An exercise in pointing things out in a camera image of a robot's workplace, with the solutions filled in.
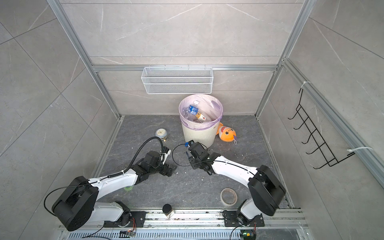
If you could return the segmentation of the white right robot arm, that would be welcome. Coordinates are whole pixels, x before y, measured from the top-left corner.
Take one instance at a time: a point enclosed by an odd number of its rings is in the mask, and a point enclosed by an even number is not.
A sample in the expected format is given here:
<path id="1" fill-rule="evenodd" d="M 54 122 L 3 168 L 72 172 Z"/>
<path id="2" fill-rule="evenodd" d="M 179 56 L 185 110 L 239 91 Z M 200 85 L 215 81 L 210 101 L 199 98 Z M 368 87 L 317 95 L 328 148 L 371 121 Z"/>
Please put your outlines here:
<path id="1" fill-rule="evenodd" d="M 218 153 L 210 154 L 199 142 L 189 141 L 188 145 L 189 162 L 194 170 L 226 176 L 249 189 L 251 198 L 237 209 L 235 221 L 247 226 L 261 214 L 273 216 L 279 209 L 286 189 L 269 167 L 249 167 Z"/>

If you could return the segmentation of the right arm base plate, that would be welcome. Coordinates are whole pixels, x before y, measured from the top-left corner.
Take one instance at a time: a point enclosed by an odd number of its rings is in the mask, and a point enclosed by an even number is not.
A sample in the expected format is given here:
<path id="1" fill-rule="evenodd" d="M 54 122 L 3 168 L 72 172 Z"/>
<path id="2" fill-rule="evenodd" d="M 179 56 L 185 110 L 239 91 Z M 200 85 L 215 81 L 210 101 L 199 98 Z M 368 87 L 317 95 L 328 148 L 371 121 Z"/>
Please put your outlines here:
<path id="1" fill-rule="evenodd" d="M 256 215 L 253 219 L 249 220 L 237 211 L 224 210 L 222 212 L 225 227 L 264 227 L 265 222 L 262 214 Z"/>

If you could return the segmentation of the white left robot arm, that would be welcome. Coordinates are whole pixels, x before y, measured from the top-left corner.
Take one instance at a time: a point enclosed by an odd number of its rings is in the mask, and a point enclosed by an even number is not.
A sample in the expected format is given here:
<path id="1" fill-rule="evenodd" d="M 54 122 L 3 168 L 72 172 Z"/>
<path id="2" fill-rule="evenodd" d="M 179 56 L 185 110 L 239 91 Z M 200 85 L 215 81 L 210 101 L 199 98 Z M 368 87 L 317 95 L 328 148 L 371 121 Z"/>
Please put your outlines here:
<path id="1" fill-rule="evenodd" d="M 125 187 L 137 185 L 153 174 L 170 177 L 175 168 L 166 163 L 172 151 L 165 147 L 160 153 L 150 151 L 127 171 L 105 177 L 75 178 L 52 206 L 51 213 L 69 231 L 75 231 L 91 222 L 116 224 L 126 227 L 133 223 L 131 210 L 121 201 L 101 203 L 99 199 Z"/>

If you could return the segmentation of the clear bottle blue cap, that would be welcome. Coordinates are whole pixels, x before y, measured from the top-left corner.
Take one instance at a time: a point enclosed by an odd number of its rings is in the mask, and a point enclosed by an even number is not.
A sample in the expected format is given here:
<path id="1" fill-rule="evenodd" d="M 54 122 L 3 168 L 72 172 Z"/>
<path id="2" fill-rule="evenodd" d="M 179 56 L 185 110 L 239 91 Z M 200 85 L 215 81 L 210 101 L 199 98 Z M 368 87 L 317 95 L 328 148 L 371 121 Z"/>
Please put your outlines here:
<path id="1" fill-rule="evenodd" d="M 183 108 L 182 115 L 186 120 L 192 121 L 192 122 L 194 121 L 193 115 L 190 111 L 190 107 Z"/>

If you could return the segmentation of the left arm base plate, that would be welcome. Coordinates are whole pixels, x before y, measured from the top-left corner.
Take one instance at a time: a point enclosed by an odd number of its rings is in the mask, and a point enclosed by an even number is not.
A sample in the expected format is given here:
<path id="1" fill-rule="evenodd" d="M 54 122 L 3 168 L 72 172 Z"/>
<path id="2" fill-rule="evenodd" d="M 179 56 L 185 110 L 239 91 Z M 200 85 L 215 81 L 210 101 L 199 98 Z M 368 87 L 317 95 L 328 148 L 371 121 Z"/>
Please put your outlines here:
<path id="1" fill-rule="evenodd" d="M 121 217 L 116 222 L 110 222 L 105 221 L 104 227 L 105 228 L 142 228 L 145 223 L 147 212 L 145 211 L 137 211 L 137 212 L 130 212 L 130 215 L 125 215 L 124 217 Z"/>

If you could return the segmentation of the blue label bottle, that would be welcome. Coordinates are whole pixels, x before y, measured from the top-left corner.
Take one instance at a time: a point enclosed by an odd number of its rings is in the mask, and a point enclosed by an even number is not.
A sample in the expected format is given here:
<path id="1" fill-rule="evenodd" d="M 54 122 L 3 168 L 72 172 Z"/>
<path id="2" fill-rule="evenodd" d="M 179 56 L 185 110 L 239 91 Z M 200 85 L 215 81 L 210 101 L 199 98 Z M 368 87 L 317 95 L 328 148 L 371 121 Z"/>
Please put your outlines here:
<path id="1" fill-rule="evenodd" d="M 189 106 L 190 113 L 195 116 L 199 112 L 199 101 L 194 100 L 194 102 Z"/>

